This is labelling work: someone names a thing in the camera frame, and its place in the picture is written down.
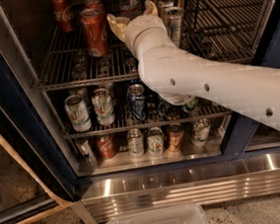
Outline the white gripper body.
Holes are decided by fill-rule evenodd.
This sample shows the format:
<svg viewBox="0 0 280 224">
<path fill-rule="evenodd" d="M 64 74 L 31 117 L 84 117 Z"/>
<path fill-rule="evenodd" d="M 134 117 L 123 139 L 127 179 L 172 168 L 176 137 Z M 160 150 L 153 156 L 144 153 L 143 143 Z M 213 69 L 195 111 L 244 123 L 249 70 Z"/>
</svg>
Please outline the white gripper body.
<svg viewBox="0 0 280 224">
<path fill-rule="evenodd" d="M 173 46 L 166 26 L 159 16 L 138 16 L 125 28 L 125 45 L 137 59 L 151 48 Z"/>
</svg>

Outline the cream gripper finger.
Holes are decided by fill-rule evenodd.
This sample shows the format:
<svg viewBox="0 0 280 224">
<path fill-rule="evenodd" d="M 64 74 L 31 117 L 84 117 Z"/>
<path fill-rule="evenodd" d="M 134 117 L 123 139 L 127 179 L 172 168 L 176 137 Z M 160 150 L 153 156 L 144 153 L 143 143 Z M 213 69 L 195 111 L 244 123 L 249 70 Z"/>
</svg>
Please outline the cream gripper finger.
<svg viewBox="0 0 280 224">
<path fill-rule="evenodd" d="M 125 42 L 125 28 L 130 19 L 128 17 L 116 17 L 113 14 L 107 14 L 106 18 L 112 33 L 122 42 Z"/>
<path fill-rule="evenodd" d="M 146 15 L 153 15 L 153 16 L 158 16 L 159 13 L 158 13 L 158 7 L 157 5 L 152 2 L 151 0 L 146 0 L 144 2 L 145 4 L 145 10 L 143 12 L 143 14 L 146 16 Z"/>
</svg>

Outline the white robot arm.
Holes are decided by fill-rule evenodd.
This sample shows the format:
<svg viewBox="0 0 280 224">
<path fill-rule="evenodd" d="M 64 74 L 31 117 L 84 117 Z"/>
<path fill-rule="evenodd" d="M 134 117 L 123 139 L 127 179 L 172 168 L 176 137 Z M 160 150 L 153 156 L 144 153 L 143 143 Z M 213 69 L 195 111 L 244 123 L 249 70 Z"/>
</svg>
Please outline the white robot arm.
<svg viewBox="0 0 280 224">
<path fill-rule="evenodd" d="M 216 62 L 172 43 L 155 4 L 134 20 L 108 14 L 111 31 L 138 60 L 142 82 L 173 105 L 204 98 L 280 131 L 280 69 Z"/>
</svg>

